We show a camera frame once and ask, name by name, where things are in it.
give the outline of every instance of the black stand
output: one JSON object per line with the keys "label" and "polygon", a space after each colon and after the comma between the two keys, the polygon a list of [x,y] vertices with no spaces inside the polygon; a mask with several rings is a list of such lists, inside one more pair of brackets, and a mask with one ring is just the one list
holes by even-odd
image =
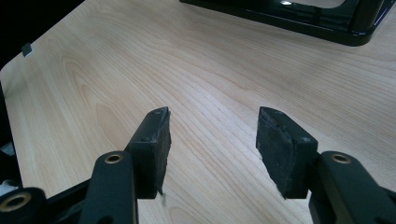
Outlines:
{"label": "black stand", "polygon": [[180,0],[348,46],[368,43],[395,0],[346,0],[334,8],[281,0]]}

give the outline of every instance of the brass ring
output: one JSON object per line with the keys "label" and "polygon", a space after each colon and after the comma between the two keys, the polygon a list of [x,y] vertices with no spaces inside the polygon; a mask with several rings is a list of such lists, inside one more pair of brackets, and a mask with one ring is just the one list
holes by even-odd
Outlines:
{"label": "brass ring", "polygon": [[332,159],[336,162],[343,163],[343,164],[351,163],[351,159],[349,157],[341,155],[341,154],[337,154],[337,153],[332,154]]}
{"label": "brass ring", "polygon": [[[21,202],[9,205],[14,200],[22,199]],[[32,199],[32,195],[29,192],[19,192],[14,195],[9,196],[0,204],[1,212],[12,212],[14,210],[24,207]]]}
{"label": "brass ring", "polygon": [[113,154],[113,155],[109,155],[108,157],[105,158],[105,163],[114,164],[114,163],[117,163],[119,161],[122,161],[122,159],[123,159],[122,155]]}

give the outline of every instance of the wooden table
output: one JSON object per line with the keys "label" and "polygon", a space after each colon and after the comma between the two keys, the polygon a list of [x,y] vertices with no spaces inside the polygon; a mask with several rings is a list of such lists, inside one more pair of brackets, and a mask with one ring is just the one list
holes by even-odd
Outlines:
{"label": "wooden table", "polygon": [[255,148],[264,105],[396,190],[395,23],[350,48],[177,0],[87,0],[1,70],[23,184],[50,197],[90,178],[168,105],[166,197],[139,202],[141,223],[312,222]]}

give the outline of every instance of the black rubber pad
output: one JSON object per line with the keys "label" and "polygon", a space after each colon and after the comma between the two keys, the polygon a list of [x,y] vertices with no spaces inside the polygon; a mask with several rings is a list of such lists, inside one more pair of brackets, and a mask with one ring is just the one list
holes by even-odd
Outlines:
{"label": "black rubber pad", "polygon": [[149,112],[125,151],[131,153],[136,198],[154,199],[163,194],[167,158],[171,148],[168,107]]}
{"label": "black rubber pad", "polygon": [[256,148],[282,196],[305,198],[306,167],[318,157],[318,141],[284,113],[260,107]]}

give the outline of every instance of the screw hole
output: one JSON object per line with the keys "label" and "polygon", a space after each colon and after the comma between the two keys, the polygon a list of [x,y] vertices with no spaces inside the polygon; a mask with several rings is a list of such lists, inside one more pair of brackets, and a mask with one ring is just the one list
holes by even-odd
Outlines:
{"label": "screw hole", "polygon": [[341,154],[332,154],[332,159],[336,162],[343,163],[343,164],[350,164],[351,160],[349,157],[346,157]]}
{"label": "screw hole", "polygon": [[110,155],[105,158],[105,163],[113,164],[122,160],[122,156],[118,154]]}

